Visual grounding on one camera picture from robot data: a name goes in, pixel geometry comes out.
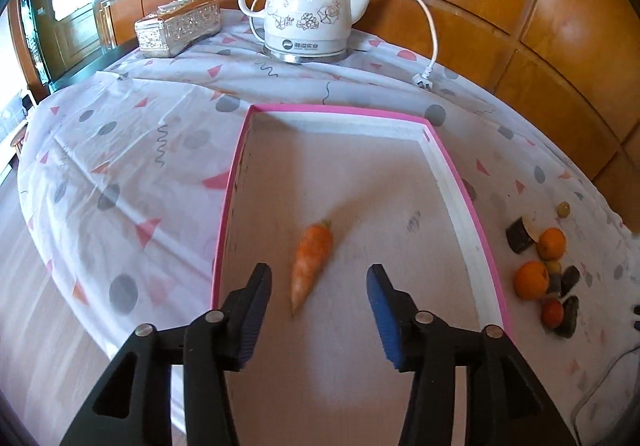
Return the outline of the small yellow-brown round fruit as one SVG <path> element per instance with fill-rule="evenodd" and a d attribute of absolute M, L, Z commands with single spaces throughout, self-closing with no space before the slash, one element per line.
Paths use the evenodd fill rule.
<path fill-rule="evenodd" d="M 559 218 L 568 218 L 570 216 L 570 203 L 563 201 L 556 206 L 556 213 Z"/>

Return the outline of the pink-rimmed white tray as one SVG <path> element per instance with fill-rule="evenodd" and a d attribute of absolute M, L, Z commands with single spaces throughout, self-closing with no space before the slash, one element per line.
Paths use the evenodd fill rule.
<path fill-rule="evenodd" d="M 334 244 L 291 314 L 303 231 L 327 219 Z M 244 445 L 393 445 L 412 377 L 386 359 L 366 275 L 449 325 L 507 327 L 506 301 L 465 185 L 424 120 L 338 106 L 252 106 L 224 201 L 217 299 L 258 263 L 272 291 L 255 353 L 228 386 Z"/>

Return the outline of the white ceramic electric kettle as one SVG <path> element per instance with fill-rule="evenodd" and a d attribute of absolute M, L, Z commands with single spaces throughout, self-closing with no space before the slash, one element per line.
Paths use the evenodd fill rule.
<path fill-rule="evenodd" d="M 264 53 L 274 59 L 300 63 L 340 60 L 346 56 L 352 26 L 370 0 L 266 0 L 250 10 L 238 0 L 242 13 L 262 19 Z"/>

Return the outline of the orange carrot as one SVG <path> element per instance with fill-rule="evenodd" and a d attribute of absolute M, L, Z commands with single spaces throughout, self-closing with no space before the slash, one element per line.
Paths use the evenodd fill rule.
<path fill-rule="evenodd" d="M 291 314 L 295 317 L 310 296 L 334 244 L 331 222 L 327 219 L 308 226 L 296 249 L 291 273 Z"/>

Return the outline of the dark avocado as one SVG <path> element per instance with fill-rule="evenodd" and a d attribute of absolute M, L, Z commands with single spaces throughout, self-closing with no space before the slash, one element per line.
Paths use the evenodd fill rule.
<path fill-rule="evenodd" d="M 579 299 L 576 295 L 569 296 L 562 304 L 563 318 L 561 323 L 553 330 L 557 336 L 570 339 L 574 336 L 577 325 Z"/>
<path fill-rule="evenodd" d="M 579 269 L 572 265 L 567 267 L 566 270 L 563 271 L 561 275 L 561 289 L 560 289 L 560 297 L 567 296 L 570 291 L 578 284 L 580 280 L 580 271 Z"/>

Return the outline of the patterned white tablecloth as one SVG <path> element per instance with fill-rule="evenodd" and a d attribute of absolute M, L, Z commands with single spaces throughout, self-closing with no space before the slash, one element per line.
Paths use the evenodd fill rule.
<path fill-rule="evenodd" d="M 23 216 L 81 325 L 114 354 L 140 322 L 180 325 L 209 298 L 222 195 L 254 103 L 363 106 L 420 117 L 444 144 L 495 263 L 518 260 L 504 229 L 531 216 L 567 237 L 580 271 L 570 339 L 540 328 L 509 296 L 518 345 L 584 444 L 608 443 L 639 407 L 639 234 L 541 131 L 488 91 L 423 58 L 355 33 L 335 64 L 265 57 L 239 11 L 174 59 L 139 51 L 35 109 L 17 173 Z M 556 206 L 570 203 L 570 216 Z"/>

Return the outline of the silver ornate tissue box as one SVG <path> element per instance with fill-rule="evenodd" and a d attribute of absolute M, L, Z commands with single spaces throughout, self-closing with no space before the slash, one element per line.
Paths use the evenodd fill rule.
<path fill-rule="evenodd" d="M 219 0 L 173 0 L 137 20 L 134 31 L 145 58 L 173 58 L 221 30 Z"/>

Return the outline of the large orange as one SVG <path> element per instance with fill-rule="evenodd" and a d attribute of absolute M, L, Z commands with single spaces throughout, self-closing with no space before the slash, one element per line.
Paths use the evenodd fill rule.
<path fill-rule="evenodd" d="M 544 261 L 557 261 L 566 250 L 566 236 L 561 229 L 551 227 L 546 229 L 536 243 L 538 255 Z"/>

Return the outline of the small red tomato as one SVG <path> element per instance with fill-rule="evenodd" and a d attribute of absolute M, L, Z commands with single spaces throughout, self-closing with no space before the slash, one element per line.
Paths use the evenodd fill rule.
<path fill-rule="evenodd" d="M 540 320 L 549 330 L 554 330 L 561 325 L 564 319 L 563 304 L 558 299 L 545 299 L 541 304 Z"/>

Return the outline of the dark cut eggplant piece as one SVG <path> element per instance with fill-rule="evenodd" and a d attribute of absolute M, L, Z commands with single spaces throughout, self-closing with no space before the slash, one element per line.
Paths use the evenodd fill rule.
<path fill-rule="evenodd" d="M 506 229 L 506 242 L 510 249 L 521 254 L 532 247 L 539 239 L 540 231 L 527 216 L 521 216 Z"/>

